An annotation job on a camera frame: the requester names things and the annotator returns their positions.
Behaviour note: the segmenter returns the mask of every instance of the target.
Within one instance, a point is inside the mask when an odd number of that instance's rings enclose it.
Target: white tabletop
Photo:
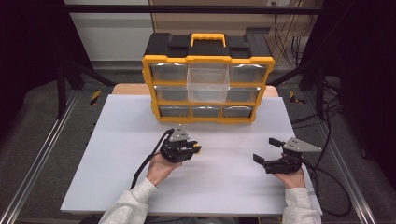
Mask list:
[[[155,148],[163,133],[178,124],[158,122],[147,95],[108,95],[90,143],[64,198],[61,210],[73,214],[104,213]],[[282,98],[263,98],[251,124],[196,122],[181,126],[200,155],[184,161],[150,197],[149,215],[268,216],[285,208],[280,181],[253,161],[253,153],[277,160],[281,148],[268,144],[274,137],[294,136]],[[138,182],[146,176],[143,170]],[[312,184],[311,202],[319,211]]]

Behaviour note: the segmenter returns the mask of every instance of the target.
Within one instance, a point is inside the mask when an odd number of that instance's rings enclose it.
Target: person's right hand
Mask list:
[[[304,171],[302,168],[293,174],[274,174],[274,176],[282,181],[286,189],[305,188]]]
[[[149,162],[147,179],[155,186],[160,184],[172,171],[181,166],[181,162],[172,163],[160,154],[155,155]]]

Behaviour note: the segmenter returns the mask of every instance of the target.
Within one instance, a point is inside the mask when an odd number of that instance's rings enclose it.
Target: black horizontal bar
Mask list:
[[[146,6],[146,5],[43,5],[70,13],[205,13],[321,15],[340,11],[323,7]]]

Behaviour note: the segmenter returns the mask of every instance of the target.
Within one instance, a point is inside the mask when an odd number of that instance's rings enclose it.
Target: yellow and black tool box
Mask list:
[[[249,123],[275,61],[263,35],[151,35],[143,77],[158,121]]]

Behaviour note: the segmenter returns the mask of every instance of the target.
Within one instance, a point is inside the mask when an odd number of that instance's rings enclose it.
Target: sleeve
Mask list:
[[[321,223],[320,213],[312,209],[307,188],[286,189],[287,207],[283,211],[283,224]]]
[[[100,224],[144,223],[149,210],[149,196],[157,188],[145,178],[133,189],[125,190],[103,214]]]

